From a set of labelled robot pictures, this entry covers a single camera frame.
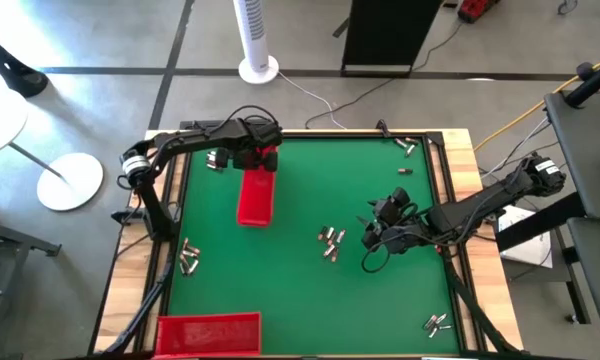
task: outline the person's leg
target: person's leg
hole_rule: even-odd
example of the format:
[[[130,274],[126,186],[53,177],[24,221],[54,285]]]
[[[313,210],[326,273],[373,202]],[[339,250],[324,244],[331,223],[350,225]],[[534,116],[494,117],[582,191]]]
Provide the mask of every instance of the person's leg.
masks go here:
[[[49,79],[9,54],[0,46],[0,75],[7,86],[24,97],[38,95],[47,87]]]

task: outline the white tower fan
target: white tower fan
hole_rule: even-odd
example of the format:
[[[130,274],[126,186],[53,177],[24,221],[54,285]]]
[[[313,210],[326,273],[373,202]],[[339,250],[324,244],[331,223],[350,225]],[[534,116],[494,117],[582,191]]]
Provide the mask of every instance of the white tower fan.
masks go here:
[[[233,0],[244,49],[238,72],[249,84],[266,84],[278,75],[278,61],[269,55],[261,0]]]

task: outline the red container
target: red container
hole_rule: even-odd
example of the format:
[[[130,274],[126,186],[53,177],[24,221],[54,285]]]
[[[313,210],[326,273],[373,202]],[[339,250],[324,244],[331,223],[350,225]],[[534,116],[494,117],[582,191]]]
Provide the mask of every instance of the red container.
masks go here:
[[[160,316],[154,359],[259,356],[260,313]]]
[[[270,151],[276,149],[267,148],[263,153]],[[266,171],[262,165],[257,170],[244,171],[238,203],[238,224],[258,227],[271,224],[275,184],[276,173]]]

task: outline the white table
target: white table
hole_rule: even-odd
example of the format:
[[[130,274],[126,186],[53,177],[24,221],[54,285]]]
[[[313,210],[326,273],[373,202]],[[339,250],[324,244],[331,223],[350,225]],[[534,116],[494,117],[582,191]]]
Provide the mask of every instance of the white table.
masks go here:
[[[88,202],[100,188],[100,162],[84,153],[63,155],[51,164],[14,143],[27,122],[29,104],[17,92],[0,87],[0,150],[10,146],[44,168],[38,180],[38,199],[49,209],[66,211]]]

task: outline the wooden table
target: wooden table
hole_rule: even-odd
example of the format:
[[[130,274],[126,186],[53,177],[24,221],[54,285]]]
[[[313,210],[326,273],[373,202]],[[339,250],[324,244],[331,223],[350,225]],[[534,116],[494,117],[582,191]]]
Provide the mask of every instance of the wooden table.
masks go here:
[[[314,130],[289,130],[286,132],[306,132]],[[350,132],[368,132],[369,130],[343,130]],[[455,192],[456,200],[462,200],[482,189],[482,182],[478,174],[478,168],[473,153],[473,146],[469,132],[466,129],[417,129],[403,130],[409,132],[442,132],[445,143],[447,162],[449,165],[451,182]],[[158,131],[148,131],[146,136],[151,138]],[[437,159],[437,148],[431,146],[434,160],[434,171],[436,174],[442,172],[441,164]],[[172,191],[169,201],[176,201],[180,179],[184,167],[184,155],[176,158],[175,174],[171,184]],[[445,184],[442,176],[436,176],[438,191],[441,202],[447,201]],[[156,180],[156,192],[162,193],[165,185],[165,174]],[[137,204],[135,196],[131,198],[131,206]],[[119,248],[123,248],[135,239],[146,234],[143,224],[128,226],[122,232]],[[493,230],[489,226],[482,226],[479,234],[493,238]],[[103,307],[99,322],[96,325],[97,333],[92,341],[94,351],[104,350],[115,341],[118,334],[128,325],[136,313],[143,296],[149,255],[151,253],[151,241],[144,241],[125,253],[118,261],[115,261],[110,282],[107,286]],[[168,244],[161,244],[160,262],[158,272],[162,271],[166,257]],[[513,305],[509,296],[502,262],[498,247],[494,241],[484,240],[478,237],[472,238],[466,245],[471,274],[474,282],[476,298],[478,303],[491,319],[495,327],[504,335],[509,343],[522,349],[522,340],[518,331]],[[158,305],[154,306],[149,315],[149,326],[145,333],[145,349],[152,349],[155,336],[155,324],[158,314]],[[463,326],[467,336],[467,344],[470,349],[476,348],[476,339],[473,336],[473,325],[471,316],[464,304],[461,304]]]

